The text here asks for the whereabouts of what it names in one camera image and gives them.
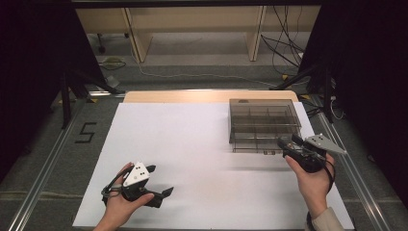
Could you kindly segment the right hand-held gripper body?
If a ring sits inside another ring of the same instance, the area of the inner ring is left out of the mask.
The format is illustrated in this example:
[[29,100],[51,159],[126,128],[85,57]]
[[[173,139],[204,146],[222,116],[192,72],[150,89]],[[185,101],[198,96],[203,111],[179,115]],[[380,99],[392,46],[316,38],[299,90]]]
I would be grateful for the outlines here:
[[340,148],[323,134],[313,135],[303,139],[304,143],[302,145],[297,145],[292,139],[285,140],[292,143],[294,150],[283,151],[283,156],[292,157],[306,172],[309,173],[318,172],[325,167],[327,153],[346,153],[344,149]]

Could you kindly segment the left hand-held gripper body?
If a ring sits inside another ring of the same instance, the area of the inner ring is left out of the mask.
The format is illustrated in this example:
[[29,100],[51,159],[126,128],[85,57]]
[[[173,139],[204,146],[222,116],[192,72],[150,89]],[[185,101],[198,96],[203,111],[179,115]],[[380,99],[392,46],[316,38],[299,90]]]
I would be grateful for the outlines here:
[[149,194],[150,191],[145,187],[150,177],[146,166],[142,162],[137,162],[124,177],[122,184],[122,195],[128,201],[136,201],[141,196]]

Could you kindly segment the clear grey drawer box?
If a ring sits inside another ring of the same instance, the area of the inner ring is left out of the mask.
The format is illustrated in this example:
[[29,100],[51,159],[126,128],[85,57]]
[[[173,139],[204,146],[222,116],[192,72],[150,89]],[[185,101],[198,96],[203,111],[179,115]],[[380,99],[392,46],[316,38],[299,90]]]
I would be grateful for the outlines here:
[[229,143],[276,143],[300,134],[299,121],[291,99],[229,100]]

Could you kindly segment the person's right hand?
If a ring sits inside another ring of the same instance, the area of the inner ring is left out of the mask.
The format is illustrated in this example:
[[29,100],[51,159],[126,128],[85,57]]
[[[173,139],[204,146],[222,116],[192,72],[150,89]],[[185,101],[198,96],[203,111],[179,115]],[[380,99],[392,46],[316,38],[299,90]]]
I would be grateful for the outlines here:
[[309,173],[292,157],[286,156],[285,160],[296,175],[299,191],[305,200],[311,219],[317,218],[328,208],[326,196],[330,188],[330,179],[327,171],[322,169]]

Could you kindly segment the person's left hand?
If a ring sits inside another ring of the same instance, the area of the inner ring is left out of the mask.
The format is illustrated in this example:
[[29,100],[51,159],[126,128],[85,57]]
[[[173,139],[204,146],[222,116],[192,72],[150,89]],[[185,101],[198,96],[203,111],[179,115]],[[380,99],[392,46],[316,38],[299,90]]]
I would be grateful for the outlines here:
[[121,194],[108,199],[104,216],[101,220],[110,220],[122,225],[133,213],[154,198],[153,193],[145,194],[136,201],[128,201]]

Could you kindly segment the white board sheet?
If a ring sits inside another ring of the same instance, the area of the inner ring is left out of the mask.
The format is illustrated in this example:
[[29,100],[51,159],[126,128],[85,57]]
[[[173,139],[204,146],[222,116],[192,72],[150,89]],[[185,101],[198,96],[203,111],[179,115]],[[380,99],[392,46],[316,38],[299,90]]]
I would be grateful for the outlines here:
[[102,189],[141,161],[156,168],[147,189],[172,194],[160,208],[139,208],[128,229],[303,229],[307,208],[286,161],[235,152],[229,134],[226,103],[120,104],[74,226],[93,228],[105,210]]

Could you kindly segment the black tripod stand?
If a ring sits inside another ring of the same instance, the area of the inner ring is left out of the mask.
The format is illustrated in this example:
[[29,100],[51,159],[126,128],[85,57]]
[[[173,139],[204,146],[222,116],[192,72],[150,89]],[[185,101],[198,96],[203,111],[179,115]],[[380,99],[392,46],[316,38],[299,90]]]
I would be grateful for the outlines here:
[[111,94],[123,94],[124,90],[110,87],[103,78],[96,78],[86,72],[71,68],[65,71],[60,78],[61,97],[63,101],[64,121],[62,128],[65,129],[71,120],[70,97],[71,92],[79,99],[87,99],[90,96],[86,84],[95,85]]
[[270,90],[285,90],[287,87],[293,85],[294,83],[300,81],[301,79],[310,76],[311,79],[307,85],[308,93],[317,93],[318,90],[323,91],[323,106],[322,111],[326,116],[327,120],[332,123],[333,117],[330,109],[331,96],[332,96],[332,86],[331,86],[331,70],[328,62],[318,62],[312,64],[310,67],[299,71],[293,78],[285,81],[283,84],[277,87],[272,87]]

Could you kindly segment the black tape numeral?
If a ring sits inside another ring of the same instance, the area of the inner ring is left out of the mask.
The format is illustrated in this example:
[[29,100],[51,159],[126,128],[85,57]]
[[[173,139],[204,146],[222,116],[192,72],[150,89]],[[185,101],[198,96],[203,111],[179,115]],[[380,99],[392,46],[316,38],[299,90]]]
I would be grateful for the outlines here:
[[96,122],[85,122],[81,128],[76,143],[91,143],[95,132],[93,128],[97,125]]

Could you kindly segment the dark curtain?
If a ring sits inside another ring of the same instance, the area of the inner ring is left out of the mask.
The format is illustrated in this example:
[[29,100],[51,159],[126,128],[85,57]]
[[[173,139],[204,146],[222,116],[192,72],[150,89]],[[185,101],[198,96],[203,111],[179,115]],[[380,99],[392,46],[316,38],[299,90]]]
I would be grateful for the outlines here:
[[321,0],[300,70],[326,62],[335,93],[408,208],[408,0]]
[[0,0],[0,182],[61,90],[80,96],[103,74],[75,9]]

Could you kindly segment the light wooden desk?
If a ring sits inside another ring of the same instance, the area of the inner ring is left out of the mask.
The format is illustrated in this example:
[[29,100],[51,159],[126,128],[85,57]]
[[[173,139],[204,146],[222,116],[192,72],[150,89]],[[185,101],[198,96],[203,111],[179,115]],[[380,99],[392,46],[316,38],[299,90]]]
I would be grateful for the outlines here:
[[276,32],[283,23],[290,32],[310,32],[319,6],[108,8],[76,11],[87,34],[125,34],[136,61],[142,63],[155,33],[245,34],[248,57],[257,60],[263,32]]

